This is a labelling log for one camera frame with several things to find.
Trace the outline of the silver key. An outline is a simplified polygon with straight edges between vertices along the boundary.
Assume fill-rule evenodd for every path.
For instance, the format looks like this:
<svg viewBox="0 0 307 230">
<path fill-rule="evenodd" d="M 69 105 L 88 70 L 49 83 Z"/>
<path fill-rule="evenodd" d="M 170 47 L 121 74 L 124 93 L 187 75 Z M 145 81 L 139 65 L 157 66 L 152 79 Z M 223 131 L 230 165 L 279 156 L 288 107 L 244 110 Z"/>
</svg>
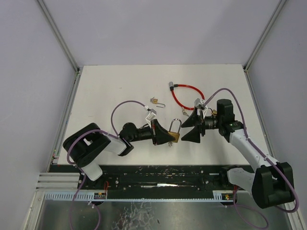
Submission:
<svg viewBox="0 0 307 230">
<path fill-rule="evenodd" d="M 189 117 L 189 114 L 187 113 L 187 111 L 182 107 L 182 114 Z"/>
</svg>

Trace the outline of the large brass long-shackle padlock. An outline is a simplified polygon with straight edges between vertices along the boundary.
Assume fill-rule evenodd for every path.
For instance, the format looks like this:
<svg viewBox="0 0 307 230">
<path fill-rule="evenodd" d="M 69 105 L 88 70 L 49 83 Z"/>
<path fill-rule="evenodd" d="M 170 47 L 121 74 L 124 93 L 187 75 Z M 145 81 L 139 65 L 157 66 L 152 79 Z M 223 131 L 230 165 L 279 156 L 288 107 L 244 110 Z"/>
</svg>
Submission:
<svg viewBox="0 0 307 230">
<path fill-rule="evenodd" d="M 178 129 L 177 131 L 173 131 L 172 128 L 173 128 L 173 124 L 177 122 L 178 123 Z M 175 138 L 175 140 L 173 140 L 172 142 L 173 143 L 178 143 L 179 141 L 179 137 L 180 137 L 180 130 L 181 130 L 181 125 L 182 125 L 182 121 L 179 119 L 179 118 L 175 118 L 171 121 L 170 123 L 170 127 L 169 127 L 169 130 L 168 130 L 168 133 Z"/>
</svg>

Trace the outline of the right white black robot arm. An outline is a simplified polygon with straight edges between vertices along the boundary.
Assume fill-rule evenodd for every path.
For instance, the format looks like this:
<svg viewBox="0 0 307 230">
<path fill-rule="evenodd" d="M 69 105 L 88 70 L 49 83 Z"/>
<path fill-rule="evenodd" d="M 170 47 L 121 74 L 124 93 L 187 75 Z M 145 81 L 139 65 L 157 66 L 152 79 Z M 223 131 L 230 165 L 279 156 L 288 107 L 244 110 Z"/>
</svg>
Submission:
<svg viewBox="0 0 307 230">
<path fill-rule="evenodd" d="M 295 201 L 297 195 L 292 167 L 286 162 L 280 163 L 252 142 L 244 124 L 235 119 L 232 101 L 218 100 L 216 115 L 207 116 L 207 111 L 205 101 L 196 99 L 192 114 L 182 124 L 182 128 L 191 127 L 192 130 L 182 137 L 182 141 L 200 143 L 207 130 L 217 129 L 243 155 L 253 170 L 247 172 L 238 166 L 224 167 L 224 183 L 236 185 L 249 192 L 260 208 Z"/>
</svg>

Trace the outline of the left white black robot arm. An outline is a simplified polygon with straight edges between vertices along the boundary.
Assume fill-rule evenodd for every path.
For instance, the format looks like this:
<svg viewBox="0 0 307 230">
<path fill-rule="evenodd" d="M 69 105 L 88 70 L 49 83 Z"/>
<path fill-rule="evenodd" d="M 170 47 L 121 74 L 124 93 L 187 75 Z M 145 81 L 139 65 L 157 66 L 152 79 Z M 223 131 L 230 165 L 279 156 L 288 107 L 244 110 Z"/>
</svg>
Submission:
<svg viewBox="0 0 307 230">
<path fill-rule="evenodd" d="M 95 162 L 98 155 L 110 152 L 123 157 L 134 149 L 131 142 L 149 139 L 154 145 L 176 140 L 154 119 L 140 128 L 133 123 L 126 123 L 118 137 L 101 130 L 96 123 L 90 123 L 68 137 L 62 146 L 67 152 L 67 161 L 76 165 L 88 179 L 96 181 L 103 175 L 102 169 Z"/>
</svg>

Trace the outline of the red cable lock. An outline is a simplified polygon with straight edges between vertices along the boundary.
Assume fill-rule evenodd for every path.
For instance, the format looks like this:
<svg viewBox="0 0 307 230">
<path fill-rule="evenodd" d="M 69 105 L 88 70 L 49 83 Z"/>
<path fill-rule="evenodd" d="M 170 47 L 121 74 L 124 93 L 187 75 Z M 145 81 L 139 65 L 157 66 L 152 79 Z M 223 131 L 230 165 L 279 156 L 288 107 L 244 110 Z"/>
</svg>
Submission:
<svg viewBox="0 0 307 230">
<path fill-rule="evenodd" d="M 196 98 L 205 99 L 204 93 L 195 86 L 188 84 L 168 83 L 169 91 L 175 103 L 186 111 L 192 111 L 194 108 L 193 100 Z"/>
</svg>

